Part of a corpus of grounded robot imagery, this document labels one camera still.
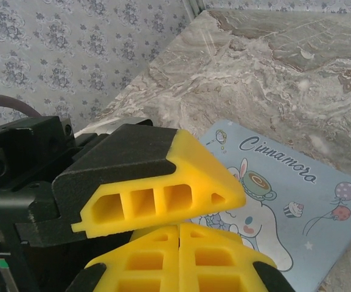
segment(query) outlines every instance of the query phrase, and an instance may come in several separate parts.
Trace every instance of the gray cable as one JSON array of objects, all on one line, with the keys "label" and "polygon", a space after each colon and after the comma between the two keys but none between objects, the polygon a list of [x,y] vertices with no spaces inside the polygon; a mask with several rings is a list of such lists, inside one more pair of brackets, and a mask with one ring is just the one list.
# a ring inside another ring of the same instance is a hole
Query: gray cable
[{"label": "gray cable", "polygon": [[41,114],[35,109],[31,108],[25,102],[14,99],[13,97],[3,96],[0,94],[0,106],[17,110],[29,117],[41,117]]}]

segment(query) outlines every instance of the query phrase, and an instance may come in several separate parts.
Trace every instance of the cupcake illustration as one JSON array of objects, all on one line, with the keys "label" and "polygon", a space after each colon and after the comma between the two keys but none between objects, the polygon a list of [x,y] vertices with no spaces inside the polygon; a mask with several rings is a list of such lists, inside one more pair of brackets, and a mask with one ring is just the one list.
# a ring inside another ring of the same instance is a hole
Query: cupcake illustration
[{"label": "cupcake illustration", "polygon": [[285,212],[285,215],[288,218],[299,218],[302,216],[303,209],[304,205],[298,204],[296,202],[290,202],[288,205],[285,206],[283,211]]}]

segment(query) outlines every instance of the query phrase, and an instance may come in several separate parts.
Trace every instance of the gray marble countertop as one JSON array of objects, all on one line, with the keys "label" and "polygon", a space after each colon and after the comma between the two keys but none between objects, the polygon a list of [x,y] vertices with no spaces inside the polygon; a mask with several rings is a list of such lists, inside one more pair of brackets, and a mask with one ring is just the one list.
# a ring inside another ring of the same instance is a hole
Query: gray marble countertop
[{"label": "gray marble countertop", "polygon": [[[351,174],[351,15],[203,12],[99,120],[200,137],[229,119]],[[351,291],[351,245],[320,291]]]}]

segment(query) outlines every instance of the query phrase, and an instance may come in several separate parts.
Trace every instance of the wallpaper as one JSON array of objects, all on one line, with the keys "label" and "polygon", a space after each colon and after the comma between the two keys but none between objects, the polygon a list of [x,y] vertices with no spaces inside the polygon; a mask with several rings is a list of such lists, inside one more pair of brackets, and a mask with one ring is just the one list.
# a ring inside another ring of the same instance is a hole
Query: wallpaper
[{"label": "wallpaper", "polygon": [[324,13],[351,13],[351,0],[203,0],[206,9],[253,9],[281,12],[314,11]]},{"label": "wallpaper", "polygon": [[0,94],[77,131],[189,22],[182,0],[0,0]]}]

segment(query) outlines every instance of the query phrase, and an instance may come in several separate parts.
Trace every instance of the green label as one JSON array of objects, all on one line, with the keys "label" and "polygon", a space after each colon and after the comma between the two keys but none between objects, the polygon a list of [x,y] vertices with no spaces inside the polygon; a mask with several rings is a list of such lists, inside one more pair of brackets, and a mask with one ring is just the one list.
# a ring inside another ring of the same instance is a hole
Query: green label
[{"label": "green label", "polygon": [[0,259],[0,269],[9,269],[9,265],[5,259]]}]

